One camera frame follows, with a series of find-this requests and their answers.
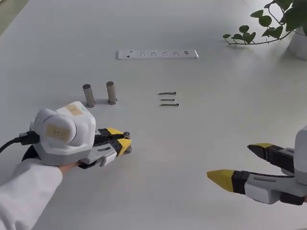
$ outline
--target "metal cylinder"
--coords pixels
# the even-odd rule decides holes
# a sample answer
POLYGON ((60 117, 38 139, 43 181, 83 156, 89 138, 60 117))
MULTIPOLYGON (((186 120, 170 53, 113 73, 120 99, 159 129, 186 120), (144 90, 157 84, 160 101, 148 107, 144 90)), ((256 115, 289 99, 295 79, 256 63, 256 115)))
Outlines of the metal cylinder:
POLYGON ((93 108, 96 105, 95 99, 93 97, 92 87, 90 84, 83 85, 83 91, 86 98, 86 106, 93 108))
POLYGON ((116 95, 115 95, 115 87, 114 87, 114 82, 108 81, 106 83, 106 89, 107 89, 107 94, 109 96, 109 104, 116 104, 118 102, 116 95))

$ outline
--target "green leaf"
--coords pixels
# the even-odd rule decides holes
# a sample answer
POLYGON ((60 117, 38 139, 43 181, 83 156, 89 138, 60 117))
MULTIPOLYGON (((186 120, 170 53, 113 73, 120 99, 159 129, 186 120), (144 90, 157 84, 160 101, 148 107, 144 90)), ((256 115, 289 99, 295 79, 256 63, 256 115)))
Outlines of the green leaf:
POLYGON ((307 21, 303 23, 302 27, 303 27, 305 37, 307 37, 307 21))
POLYGON ((274 0, 277 5, 282 8, 284 11, 286 11, 287 9, 289 9, 292 0, 274 0))
POLYGON ((242 35, 240 34, 235 34, 231 39, 235 39, 235 40, 244 40, 242 35))
POLYGON ((256 36, 256 32, 253 32, 252 34, 249 33, 244 33, 243 34, 243 39, 244 41, 246 41, 248 44, 250 44, 252 42, 252 40, 254 40, 256 36))
POLYGON ((281 25, 281 26, 278 26, 276 29, 271 30, 270 35, 274 38, 279 39, 280 35, 282 35, 282 32, 283 32, 283 26, 281 25))
POLYGON ((274 27, 271 27, 269 29, 267 29, 262 37, 274 37, 274 38, 277 38, 279 39, 280 38, 280 35, 282 35, 282 32, 283 32, 283 26, 279 26, 277 28, 274 28, 274 27))
POLYGON ((259 18, 259 24, 263 27, 268 27, 272 23, 272 18, 270 16, 262 16, 259 18))
POLYGON ((248 30, 249 30, 249 26, 248 26, 248 25, 242 25, 242 26, 240 26, 240 28, 239 28, 239 31, 240 31, 241 33, 246 33, 248 30))
POLYGON ((272 4, 274 4, 275 3, 275 1, 271 1, 269 4, 266 4, 265 6, 264 6, 264 8, 265 9, 268 9, 272 4))
POLYGON ((275 27, 271 27, 271 28, 267 29, 266 31, 264 31, 262 37, 271 36, 270 32, 271 32, 272 30, 275 30, 275 27))
POLYGON ((263 16, 263 10, 253 12, 250 16, 251 16, 252 18, 260 18, 260 17, 263 16))
POLYGON ((230 34, 225 34, 225 35, 223 35, 223 38, 229 38, 231 35, 230 34))
POLYGON ((292 7, 301 8, 301 7, 305 7, 306 4, 307 4, 306 0, 293 0, 292 7))
POLYGON ((281 24, 285 24, 285 23, 286 23, 286 21, 284 20, 284 17, 281 18, 281 20, 279 21, 279 23, 281 23, 281 24))
POLYGON ((284 13, 284 20, 286 21, 286 31, 292 31, 300 27, 307 19, 306 7, 292 7, 284 13))

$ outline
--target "metal nail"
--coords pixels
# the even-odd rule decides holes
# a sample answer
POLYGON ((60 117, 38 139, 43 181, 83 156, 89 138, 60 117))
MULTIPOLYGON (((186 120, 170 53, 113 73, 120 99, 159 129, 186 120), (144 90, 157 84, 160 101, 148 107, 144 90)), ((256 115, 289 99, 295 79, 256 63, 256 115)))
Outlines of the metal nail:
POLYGON ((161 93, 158 93, 158 95, 176 95, 177 93, 176 92, 161 92, 161 93))
POLYGON ((174 102, 174 99, 161 99, 161 101, 169 101, 169 102, 174 102))
POLYGON ((95 99, 93 97, 92 87, 90 84, 83 85, 83 91, 86 98, 86 106, 89 108, 93 108, 96 105, 95 99))
POLYGON ((179 104, 161 104, 160 106, 179 106, 179 104))
POLYGON ((114 82, 108 81, 106 83, 106 89, 107 89, 107 94, 109 96, 109 104, 116 104, 118 102, 116 95, 115 95, 115 87, 114 87, 114 82))

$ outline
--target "white flower pot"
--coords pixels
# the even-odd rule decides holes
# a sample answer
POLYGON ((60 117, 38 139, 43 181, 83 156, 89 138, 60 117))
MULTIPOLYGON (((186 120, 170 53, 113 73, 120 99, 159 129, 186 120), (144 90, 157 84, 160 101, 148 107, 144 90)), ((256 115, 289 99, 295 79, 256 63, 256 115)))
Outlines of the white flower pot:
POLYGON ((305 37, 303 29, 300 27, 296 30, 299 35, 295 33, 289 44, 288 50, 293 53, 296 57, 307 60, 307 37, 305 37))

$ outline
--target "black cable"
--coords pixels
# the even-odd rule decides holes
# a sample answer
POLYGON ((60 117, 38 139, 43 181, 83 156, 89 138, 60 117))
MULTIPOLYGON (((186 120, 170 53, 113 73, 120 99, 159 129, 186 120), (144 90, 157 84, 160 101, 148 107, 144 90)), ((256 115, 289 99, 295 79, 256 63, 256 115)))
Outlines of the black cable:
POLYGON ((9 147, 10 145, 14 144, 14 143, 18 143, 19 142, 19 138, 15 138, 13 140, 10 140, 8 142, 6 142, 1 148, 0 148, 0 153, 5 150, 7 147, 9 147))
POLYGON ((19 134, 19 137, 14 138, 13 140, 6 142, 0 148, 0 153, 14 143, 21 143, 21 145, 32 145, 32 144, 36 144, 38 142, 39 142, 39 135, 36 134, 36 132, 28 131, 26 133, 21 133, 21 134, 19 134))

